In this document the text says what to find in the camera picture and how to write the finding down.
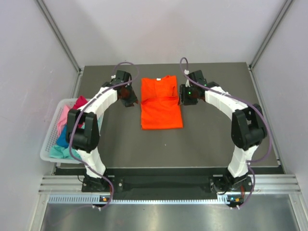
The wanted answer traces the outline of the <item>orange t shirt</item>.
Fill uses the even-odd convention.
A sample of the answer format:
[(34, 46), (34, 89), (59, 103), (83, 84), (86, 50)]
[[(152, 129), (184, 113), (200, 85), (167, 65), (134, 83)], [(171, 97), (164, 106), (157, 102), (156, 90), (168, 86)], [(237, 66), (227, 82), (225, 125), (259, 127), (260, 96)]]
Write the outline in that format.
[(183, 128), (176, 76), (141, 79), (141, 128)]

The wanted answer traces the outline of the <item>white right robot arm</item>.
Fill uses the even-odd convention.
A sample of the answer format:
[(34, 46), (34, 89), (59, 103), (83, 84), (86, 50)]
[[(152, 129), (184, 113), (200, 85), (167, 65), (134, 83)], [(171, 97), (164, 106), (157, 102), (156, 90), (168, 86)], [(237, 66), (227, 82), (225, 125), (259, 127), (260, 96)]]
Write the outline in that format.
[(231, 120), (231, 139), (234, 143), (234, 151), (231, 162), (223, 174), (222, 191), (237, 190), (247, 178), (248, 166), (252, 157), (267, 137), (267, 130), (260, 115), (261, 108), (258, 104), (254, 107), (257, 113), (247, 104), (229, 97), (229, 94), (220, 86), (212, 82), (212, 88), (205, 90), (196, 85), (180, 85), (180, 104), (196, 105), (199, 100), (214, 106)]

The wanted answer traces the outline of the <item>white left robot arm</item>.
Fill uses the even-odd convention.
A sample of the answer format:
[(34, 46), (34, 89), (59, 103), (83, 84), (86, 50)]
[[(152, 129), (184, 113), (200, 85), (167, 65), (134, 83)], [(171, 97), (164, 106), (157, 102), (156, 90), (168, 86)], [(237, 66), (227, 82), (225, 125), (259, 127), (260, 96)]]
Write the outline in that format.
[(138, 103), (138, 98), (130, 84), (101, 87), (84, 106), (71, 109), (67, 117), (66, 141), (70, 156), (86, 167), (86, 179), (99, 191), (108, 187), (114, 189), (105, 176), (106, 166), (101, 160), (98, 144), (100, 129), (98, 119), (115, 102), (121, 100), (125, 107)]

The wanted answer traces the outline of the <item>magenta t shirt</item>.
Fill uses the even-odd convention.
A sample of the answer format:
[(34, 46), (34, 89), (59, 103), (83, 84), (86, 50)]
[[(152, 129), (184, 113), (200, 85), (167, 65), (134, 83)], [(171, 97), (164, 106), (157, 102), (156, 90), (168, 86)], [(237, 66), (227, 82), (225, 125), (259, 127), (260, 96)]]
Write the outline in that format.
[(84, 96), (79, 96), (75, 104), (73, 105), (72, 109), (78, 109), (87, 103), (88, 103), (88, 100)]

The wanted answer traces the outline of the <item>pink t shirt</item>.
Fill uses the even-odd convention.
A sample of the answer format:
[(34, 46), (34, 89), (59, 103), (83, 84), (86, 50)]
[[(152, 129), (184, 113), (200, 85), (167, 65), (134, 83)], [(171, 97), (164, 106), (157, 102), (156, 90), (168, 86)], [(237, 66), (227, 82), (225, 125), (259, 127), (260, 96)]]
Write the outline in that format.
[(60, 115), (60, 118), (58, 119), (58, 122), (57, 122), (57, 136), (59, 137), (65, 127), (65, 125), (67, 124), (67, 115), (68, 115), (68, 112), (71, 108), (68, 106), (68, 105), (65, 105), (63, 107), (63, 111)]

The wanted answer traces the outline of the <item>blue t shirt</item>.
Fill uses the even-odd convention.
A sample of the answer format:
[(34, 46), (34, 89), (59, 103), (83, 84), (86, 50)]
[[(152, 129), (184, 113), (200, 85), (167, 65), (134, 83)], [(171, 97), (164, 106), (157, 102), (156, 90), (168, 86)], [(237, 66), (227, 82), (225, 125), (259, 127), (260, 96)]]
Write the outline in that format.
[(63, 148), (68, 148), (69, 143), (66, 141), (66, 129), (67, 125), (64, 126), (62, 132), (60, 133), (59, 138), (56, 141), (56, 144)]

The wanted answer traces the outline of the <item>white plastic laundry basket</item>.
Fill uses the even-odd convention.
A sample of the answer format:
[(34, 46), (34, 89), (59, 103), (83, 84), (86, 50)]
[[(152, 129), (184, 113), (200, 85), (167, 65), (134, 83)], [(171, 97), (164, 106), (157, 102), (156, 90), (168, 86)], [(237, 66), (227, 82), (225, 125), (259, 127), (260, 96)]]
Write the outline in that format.
[(49, 128), (47, 130), (41, 151), (40, 151), (40, 158), (43, 161), (52, 162), (52, 163), (61, 163), (61, 164), (78, 164), (78, 161), (74, 159), (63, 159), (63, 158), (51, 158), (50, 157), (50, 150), (56, 144), (56, 140), (58, 139), (57, 123), (62, 114), (64, 106), (67, 105), (69, 107), (72, 107), (76, 101), (77, 101), (77, 98), (69, 98), (69, 99), (63, 99), (58, 103), (55, 109), (54, 115), (52, 117), (51, 123), (49, 125)]

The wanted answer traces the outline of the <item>teal t shirt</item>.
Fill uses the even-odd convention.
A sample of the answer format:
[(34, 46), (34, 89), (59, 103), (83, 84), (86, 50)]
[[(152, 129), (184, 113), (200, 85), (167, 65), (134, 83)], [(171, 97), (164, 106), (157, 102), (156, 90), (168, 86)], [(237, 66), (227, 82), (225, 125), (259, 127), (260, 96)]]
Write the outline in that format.
[(69, 148), (61, 147), (59, 145), (54, 145), (51, 147), (49, 157), (56, 159), (74, 160), (74, 158), (70, 155)]

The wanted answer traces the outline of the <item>left aluminium frame post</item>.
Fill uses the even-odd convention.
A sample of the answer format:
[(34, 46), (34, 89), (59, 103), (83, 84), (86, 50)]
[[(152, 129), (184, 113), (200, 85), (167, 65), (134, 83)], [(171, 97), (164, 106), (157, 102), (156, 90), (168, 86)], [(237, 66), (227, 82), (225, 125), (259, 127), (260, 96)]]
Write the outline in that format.
[(60, 46), (62, 47), (63, 51), (65, 52), (66, 56), (68, 57), (70, 63), (74, 67), (77, 73), (81, 73), (81, 67), (77, 63), (71, 49), (69, 48), (62, 32), (60, 31), (54, 17), (52, 16), (50, 10), (48, 9), (45, 1), (43, 0), (34, 0), (40, 11), (42, 12), (45, 20), (47, 21), (48, 25), (50, 26), (53, 34), (55, 35), (56, 39), (58, 40)]

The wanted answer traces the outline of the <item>aluminium corner frame post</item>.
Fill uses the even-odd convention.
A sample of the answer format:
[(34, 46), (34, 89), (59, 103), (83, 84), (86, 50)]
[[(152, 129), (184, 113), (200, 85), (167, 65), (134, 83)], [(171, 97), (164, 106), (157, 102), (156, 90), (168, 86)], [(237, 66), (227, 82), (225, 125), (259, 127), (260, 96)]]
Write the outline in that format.
[(277, 32), (280, 24), (284, 20), (288, 11), (291, 9), (293, 3), (294, 3), (294, 0), (285, 0), (283, 2), (282, 7), (279, 9), (278, 14), (275, 16), (274, 21), (272, 22), (268, 32), (266, 33), (264, 39), (262, 40), (262, 43), (259, 46), (256, 54), (254, 55), (251, 63), (248, 65), (249, 71), (252, 72), (254, 70), (254, 68), (256, 67), (256, 65), (258, 64), (260, 58), (262, 57), (262, 55), (265, 52), (267, 46), (271, 42), (275, 33)]

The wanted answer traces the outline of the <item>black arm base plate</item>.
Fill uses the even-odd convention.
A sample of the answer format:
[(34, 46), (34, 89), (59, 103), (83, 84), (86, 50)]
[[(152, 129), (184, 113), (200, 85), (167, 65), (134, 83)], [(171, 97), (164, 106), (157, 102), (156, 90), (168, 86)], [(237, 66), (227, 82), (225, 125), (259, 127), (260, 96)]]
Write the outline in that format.
[(231, 180), (226, 176), (115, 176), (108, 178), (113, 185), (104, 179), (85, 177), (81, 191), (84, 193), (128, 193), (132, 190), (166, 192), (172, 190), (201, 190), (205, 193), (229, 192), (241, 188), (250, 190), (252, 179), (249, 176)]

